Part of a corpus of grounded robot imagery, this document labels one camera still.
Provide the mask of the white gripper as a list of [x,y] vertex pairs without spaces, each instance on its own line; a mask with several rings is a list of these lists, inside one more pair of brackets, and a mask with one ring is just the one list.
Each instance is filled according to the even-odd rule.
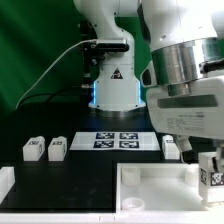
[[146,99],[154,129],[176,135],[183,163],[197,161],[188,136],[218,139],[213,141],[216,167],[224,173],[224,76],[194,81],[188,96],[169,97],[163,87],[149,88]]

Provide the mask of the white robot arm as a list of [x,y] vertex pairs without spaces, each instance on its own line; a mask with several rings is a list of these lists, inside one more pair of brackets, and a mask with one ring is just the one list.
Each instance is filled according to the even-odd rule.
[[[122,113],[146,106],[154,129],[174,136],[180,151],[191,136],[216,143],[213,169],[224,172],[224,58],[212,0],[73,0],[93,26],[100,75],[90,106]],[[134,75],[134,39],[115,19],[136,16],[152,60]]]

